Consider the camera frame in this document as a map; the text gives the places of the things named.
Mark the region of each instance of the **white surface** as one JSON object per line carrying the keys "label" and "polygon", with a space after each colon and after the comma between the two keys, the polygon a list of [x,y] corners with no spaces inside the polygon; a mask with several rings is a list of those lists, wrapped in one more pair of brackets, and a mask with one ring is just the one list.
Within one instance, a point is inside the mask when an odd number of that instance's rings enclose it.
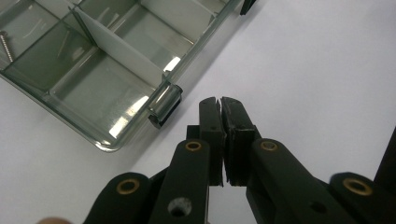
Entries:
{"label": "white surface", "polygon": [[[259,1],[156,138],[113,154],[1,80],[0,223],[80,223],[115,175],[166,167],[210,96],[240,100],[262,136],[314,176],[373,178],[396,123],[395,9],[391,0]],[[211,188],[209,222],[255,223],[245,190]]]}

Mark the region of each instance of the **screw hole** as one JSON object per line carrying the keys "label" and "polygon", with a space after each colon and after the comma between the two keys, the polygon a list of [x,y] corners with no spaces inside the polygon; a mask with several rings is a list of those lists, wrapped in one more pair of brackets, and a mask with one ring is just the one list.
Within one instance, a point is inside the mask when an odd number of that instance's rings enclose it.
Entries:
{"label": "screw hole", "polygon": [[197,151],[201,149],[202,145],[199,142],[189,142],[186,144],[186,149],[189,151]]}
{"label": "screw hole", "polygon": [[309,206],[312,208],[312,210],[314,210],[317,213],[324,214],[327,212],[327,208],[323,203],[311,202]]}
{"label": "screw hole", "polygon": [[344,187],[361,196],[369,196],[373,193],[372,188],[359,179],[346,178],[344,179],[343,184]]}
{"label": "screw hole", "polygon": [[191,200],[188,198],[175,198],[168,204],[168,212],[172,217],[186,217],[191,210]]}
{"label": "screw hole", "polygon": [[117,185],[117,192],[122,195],[132,194],[139,188],[139,185],[136,179],[125,179]]}

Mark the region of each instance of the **black plastic part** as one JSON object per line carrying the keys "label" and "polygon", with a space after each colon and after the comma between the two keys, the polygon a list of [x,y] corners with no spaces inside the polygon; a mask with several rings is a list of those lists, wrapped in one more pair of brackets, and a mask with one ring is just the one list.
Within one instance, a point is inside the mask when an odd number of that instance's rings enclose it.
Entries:
{"label": "black plastic part", "polygon": [[227,181],[232,186],[246,186],[250,174],[251,143],[258,136],[256,127],[241,102],[222,97],[221,105],[223,126],[227,133],[224,149]]}
{"label": "black plastic part", "polygon": [[199,125],[187,125],[186,139],[199,138]]}
{"label": "black plastic part", "polygon": [[390,138],[374,182],[396,196],[396,128]]}
{"label": "black plastic part", "polygon": [[150,115],[148,116],[149,121],[151,121],[151,124],[154,125],[154,127],[156,127],[157,129],[160,129],[165,122],[169,119],[169,117],[172,115],[172,113],[175,111],[175,109],[177,108],[177,106],[180,104],[181,102],[181,97],[180,99],[177,100],[177,102],[172,106],[172,108],[170,109],[169,113],[166,114],[166,117],[163,120],[159,120],[156,116],[154,115]]}
{"label": "black plastic part", "polygon": [[84,224],[143,223],[147,208],[149,179],[141,174],[118,175],[102,190]]}
{"label": "black plastic part", "polygon": [[359,223],[396,223],[396,197],[364,176],[333,175],[329,191]]}
{"label": "black plastic part", "polygon": [[356,223],[281,143],[258,139],[250,158],[276,209],[273,223]]}
{"label": "black plastic part", "polygon": [[240,15],[246,15],[255,2],[256,0],[245,0],[244,5],[242,5]]}
{"label": "black plastic part", "polygon": [[275,223],[275,205],[254,170],[247,183],[247,200],[258,224]]}
{"label": "black plastic part", "polygon": [[209,144],[179,143],[148,223],[206,224],[208,176]]}
{"label": "black plastic part", "polygon": [[220,104],[215,97],[200,102],[199,127],[199,139],[210,145],[209,185],[223,186],[222,164],[226,136],[221,122]]}

